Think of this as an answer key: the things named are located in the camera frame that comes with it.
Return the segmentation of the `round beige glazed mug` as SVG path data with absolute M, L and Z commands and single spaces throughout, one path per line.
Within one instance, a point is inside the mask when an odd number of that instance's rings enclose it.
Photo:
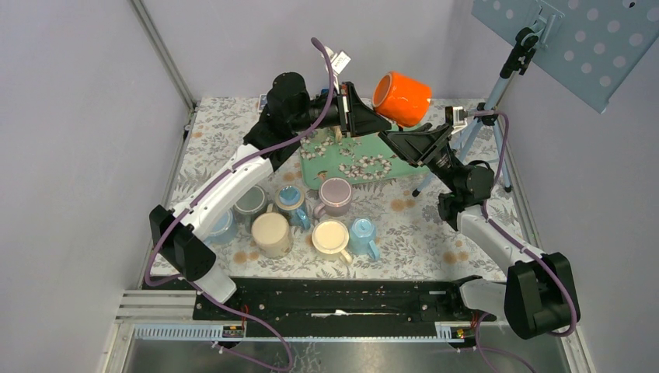
M 334 138 L 336 143 L 341 143 L 343 139 L 343 132 L 339 126 L 334 126 L 333 127 L 333 133 L 334 133 Z

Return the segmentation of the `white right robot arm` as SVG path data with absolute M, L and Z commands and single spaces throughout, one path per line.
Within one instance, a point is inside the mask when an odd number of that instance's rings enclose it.
M 449 189 L 438 196 L 440 219 L 506 273 L 503 284 L 465 278 L 446 298 L 447 313 L 464 320 L 476 310 L 488 312 L 506 320 L 524 340 L 542 334 L 569 336 L 581 317 L 569 260 L 519 239 L 488 213 L 496 173 L 486 161 L 460 161 L 449 144 L 451 132 L 452 126 L 443 124 L 378 133 L 399 159 L 427 167 Z

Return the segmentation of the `orange mug with black handle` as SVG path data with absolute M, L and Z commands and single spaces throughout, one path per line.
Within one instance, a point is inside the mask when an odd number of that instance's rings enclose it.
M 372 105 L 376 113 L 400 127 L 414 127 L 427 113 L 431 97 L 429 85 L 390 71 L 376 85 Z

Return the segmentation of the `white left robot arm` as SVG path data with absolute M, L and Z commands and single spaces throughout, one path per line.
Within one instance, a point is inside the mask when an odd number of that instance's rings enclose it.
M 296 72 L 277 76 L 258 121 L 230 159 L 203 186 L 175 207 L 158 205 L 149 214 L 154 249 L 181 277 L 210 296 L 211 309 L 232 319 L 241 309 L 235 282 L 204 244 L 211 228 L 252 187 L 274 174 L 316 129 L 338 127 L 348 137 L 387 131 L 391 124 L 365 105 L 354 84 L 331 82 L 315 99 Z

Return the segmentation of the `beige seahorse print mug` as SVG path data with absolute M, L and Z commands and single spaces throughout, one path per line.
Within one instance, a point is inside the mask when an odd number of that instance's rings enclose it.
M 333 143 L 336 138 L 335 131 L 328 128 L 316 128 L 308 137 L 306 142 L 308 144 L 322 144 L 325 142 Z

